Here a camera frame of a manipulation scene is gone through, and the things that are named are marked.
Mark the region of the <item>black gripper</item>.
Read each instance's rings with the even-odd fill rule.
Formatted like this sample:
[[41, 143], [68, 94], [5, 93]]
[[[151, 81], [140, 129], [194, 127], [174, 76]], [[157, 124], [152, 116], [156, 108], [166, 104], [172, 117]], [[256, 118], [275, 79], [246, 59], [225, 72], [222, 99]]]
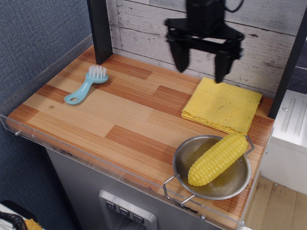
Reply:
[[224, 0], [187, 0], [185, 18], [166, 19], [167, 41], [179, 72], [189, 66], [189, 50], [215, 53], [215, 82], [229, 74], [233, 61], [242, 57], [244, 35], [226, 25], [225, 12], [236, 12], [242, 3], [230, 10]]

